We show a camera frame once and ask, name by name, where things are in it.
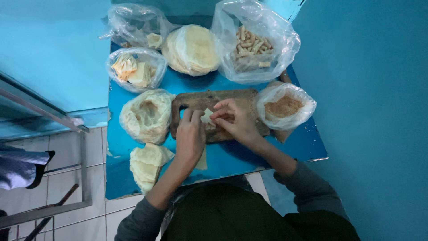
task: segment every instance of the breadcrumbs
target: breadcrumbs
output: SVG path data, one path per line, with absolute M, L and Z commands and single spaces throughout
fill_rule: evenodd
M 275 103 L 269 102 L 265 104 L 266 113 L 279 118 L 296 114 L 302 107 L 303 104 L 301 101 L 295 100 L 288 96 L 282 97 Z

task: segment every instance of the clear plastic bag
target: clear plastic bag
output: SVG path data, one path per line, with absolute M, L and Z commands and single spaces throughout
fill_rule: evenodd
M 170 23 L 163 12 L 153 6 L 134 3 L 115 4 L 108 10 L 109 32 L 100 39 L 109 38 L 122 47 L 145 47 L 160 49 L 166 37 L 174 29 L 180 27 Z M 150 46 L 150 34 L 161 36 L 161 41 Z
M 273 47 L 271 54 L 237 58 L 238 28 L 265 37 Z M 300 48 L 300 37 L 289 22 L 256 0 L 224 0 L 216 4 L 211 31 L 221 64 L 219 72 L 240 84 L 259 84 L 278 77 L 293 62 Z M 268 63 L 259 67 L 250 63 Z
M 123 105 L 120 126 L 139 143 L 160 144 L 171 124 L 171 102 L 175 95 L 163 89 L 148 90 Z
M 175 71 L 201 76 L 218 68 L 214 35 L 199 25 L 185 25 L 170 33 L 162 48 L 162 55 Z
M 136 86 L 117 76 L 117 73 L 112 68 L 112 65 L 114 65 L 118 57 L 122 54 L 131 54 L 132 57 L 137 60 L 137 62 L 144 62 L 150 65 L 152 68 L 156 68 L 156 73 L 153 77 L 151 77 L 151 81 L 147 85 L 147 87 Z M 166 68 L 167 61 L 159 52 L 153 49 L 142 47 L 121 48 L 111 53 L 106 61 L 106 69 L 110 78 L 122 88 L 133 93 L 142 93 L 146 90 L 153 90 L 159 87 L 162 82 L 163 76 L 165 75 Z
M 275 103 L 284 96 L 301 101 L 303 107 L 295 114 L 283 118 L 266 112 L 266 103 Z M 292 130 L 303 122 L 306 122 L 312 116 L 317 107 L 317 102 L 302 88 L 291 83 L 283 83 L 266 87 L 258 93 L 256 107 L 259 117 L 269 128 L 274 130 Z

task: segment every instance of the hand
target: hand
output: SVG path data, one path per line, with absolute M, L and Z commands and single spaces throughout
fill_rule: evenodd
M 175 159 L 192 172 L 205 148 L 205 126 L 201 122 L 203 111 L 185 109 L 177 129 Z
M 210 116 L 211 120 L 232 134 L 241 144 L 250 148 L 262 138 L 251 115 L 239 108 L 233 99 L 218 102 L 214 105 L 214 109 L 219 110 Z

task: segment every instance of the gray sleeve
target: gray sleeve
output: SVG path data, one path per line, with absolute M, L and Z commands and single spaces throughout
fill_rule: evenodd
M 290 177 L 283 178 L 277 172 L 273 177 L 296 195 L 294 203 L 299 212 L 325 210 L 349 221 L 336 191 L 305 164 L 298 163 L 296 172 Z
M 156 209 L 144 198 L 120 222 L 114 241 L 155 240 L 165 213 L 166 211 Z

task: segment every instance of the blue table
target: blue table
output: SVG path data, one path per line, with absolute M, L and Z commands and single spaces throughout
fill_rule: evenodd
M 115 51 L 118 48 L 118 45 L 112 43 L 111 51 Z M 287 72 L 292 83 L 299 86 L 291 65 L 287 68 Z M 165 89 L 172 94 L 179 94 L 206 91 L 207 89 L 235 90 L 250 87 L 260 91 L 266 85 L 248 86 L 237 84 L 223 77 L 218 71 L 200 77 L 192 77 L 168 67 L 159 88 Z M 129 154 L 135 147 L 142 148 L 144 145 L 134 141 L 119 124 L 119 114 L 122 106 L 137 95 L 122 89 L 114 81 L 110 81 L 108 108 L 111 119 L 108 121 L 107 126 L 109 152 L 106 158 L 107 182 L 105 196 L 108 200 L 140 192 L 139 187 L 134 181 L 132 172 L 129 170 Z M 266 139 L 299 161 L 328 158 L 327 151 L 319 136 L 313 118 L 310 118 L 294 130 L 287 138 L 285 144 L 279 143 L 272 136 L 267 136 Z M 163 146 L 175 153 L 175 140 L 172 139 L 170 133 L 168 133 Z M 160 175 L 165 172 L 169 164 L 170 162 L 162 168 Z M 235 140 L 207 145 L 207 165 L 207 170 L 201 171 L 195 169 L 184 181 L 183 185 L 271 168 L 262 158 L 253 154 Z

